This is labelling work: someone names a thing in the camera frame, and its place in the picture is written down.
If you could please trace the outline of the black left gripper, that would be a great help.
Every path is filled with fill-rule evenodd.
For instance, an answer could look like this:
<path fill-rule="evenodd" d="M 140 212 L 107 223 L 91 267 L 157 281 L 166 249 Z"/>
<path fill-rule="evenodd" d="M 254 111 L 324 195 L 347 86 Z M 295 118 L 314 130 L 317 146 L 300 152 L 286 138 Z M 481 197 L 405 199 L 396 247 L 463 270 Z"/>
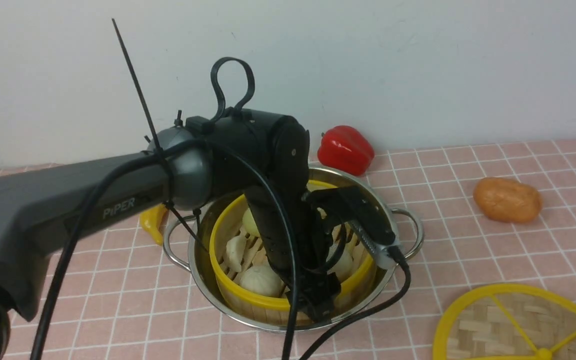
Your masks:
<path fill-rule="evenodd" d="M 311 321 L 321 322 L 335 312 L 341 283 L 325 264 L 333 244 L 332 231 L 313 204 L 306 201 L 308 187 L 288 194 L 279 189 L 279 200 L 288 215 L 292 237 L 288 237 L 276 203 L 262 186 L 244 191 L 247 205 L 262 238 L 272 268 L 288 286 L 288 301 Z M 297 292 L 298 299 L 292 295 Z"/>

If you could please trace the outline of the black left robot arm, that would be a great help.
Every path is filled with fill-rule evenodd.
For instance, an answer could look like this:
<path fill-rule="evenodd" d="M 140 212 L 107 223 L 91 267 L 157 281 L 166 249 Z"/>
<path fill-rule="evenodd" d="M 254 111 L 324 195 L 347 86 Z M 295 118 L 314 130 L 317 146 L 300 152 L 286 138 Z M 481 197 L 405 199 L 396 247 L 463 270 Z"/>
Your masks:
<path fill-rule="evenodd" d="M 338 281 L 322 271 L 329 252 L 318 210 L 305 200 L 310 134 L 292 116 L 227 108 L 214 120 L 189 117 L 158 133 L 144 152 L 0 177 L 0 358 L 9 310 L 38 313 L 50 256 L 157 204 L 182 210 L 243 192 L 270 266 L 297 310 L 318 321 L 332 309 Z"/>

